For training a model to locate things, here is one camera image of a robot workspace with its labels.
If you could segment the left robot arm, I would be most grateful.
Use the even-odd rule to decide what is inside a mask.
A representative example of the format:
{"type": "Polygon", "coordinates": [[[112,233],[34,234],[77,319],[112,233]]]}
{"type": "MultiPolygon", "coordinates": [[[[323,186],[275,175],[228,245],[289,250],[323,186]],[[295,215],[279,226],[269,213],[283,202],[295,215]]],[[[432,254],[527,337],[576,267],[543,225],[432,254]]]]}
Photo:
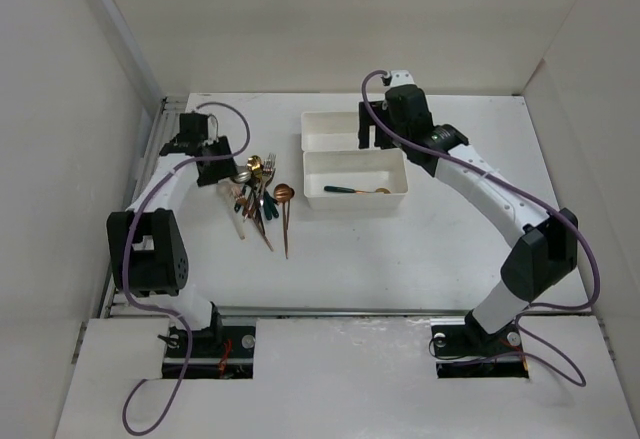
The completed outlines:
{"type": "Polygon", "coordinates": [[[106,228],[116,288],[145,312],[176,313],[168,343],[189,343],[201,355],[217,353],[224,332],[216,306],[187,284],[189,259],[176,212],[190,189],[237,172],[228,139],[212,114],[184,113],[179,131],[161,148],[155,170],[140,196],[109,215],[106,228]]]}

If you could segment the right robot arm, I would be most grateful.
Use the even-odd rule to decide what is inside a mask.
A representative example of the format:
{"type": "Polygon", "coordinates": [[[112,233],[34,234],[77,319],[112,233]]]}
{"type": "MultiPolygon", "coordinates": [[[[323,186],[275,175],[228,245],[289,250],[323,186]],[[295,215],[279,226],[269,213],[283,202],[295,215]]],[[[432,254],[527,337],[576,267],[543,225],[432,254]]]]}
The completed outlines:
{"type": "Polygon", "coordinates": [[[450,124],[436,125],[426,95],[414,84],[393,87],[381,101],[359,104],[359,148],[400,146],[407,159],[467,199],[503,236],[511,251],[500,280],[465,317],[465,345],[495,346],[516,315],[576,267],[577,217],[556,214],[519,197],[450,124]]]}

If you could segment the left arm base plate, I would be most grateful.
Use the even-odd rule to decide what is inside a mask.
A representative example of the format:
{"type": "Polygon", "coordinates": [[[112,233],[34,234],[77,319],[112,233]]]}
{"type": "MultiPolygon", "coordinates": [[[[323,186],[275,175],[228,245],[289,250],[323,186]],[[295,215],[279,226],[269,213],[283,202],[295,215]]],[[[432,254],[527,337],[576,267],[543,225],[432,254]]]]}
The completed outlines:
{"type": "MultiPolygon", "coordinates": [[[[187,335],[171,326],[158,338],[166,345],[162,378],[177,379],[187,352],[187,335]]],[[[245,380],[252,379],[256,346],[256,325],[222,323],[193,333],[193,346],[185,379],[245,380]]]]}

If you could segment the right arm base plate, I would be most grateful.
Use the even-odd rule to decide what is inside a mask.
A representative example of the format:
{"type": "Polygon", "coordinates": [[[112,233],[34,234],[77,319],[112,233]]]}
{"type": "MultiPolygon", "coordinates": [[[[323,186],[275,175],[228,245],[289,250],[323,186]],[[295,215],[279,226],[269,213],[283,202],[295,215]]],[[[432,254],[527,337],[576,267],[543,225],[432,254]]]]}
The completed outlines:
{"type": "Polygon", "coordinates": [[[439,379],[529,378],[514,325],[480,344],[467,337],[462,324],[432,324],[431,334],[429,351],[439,379]]]}

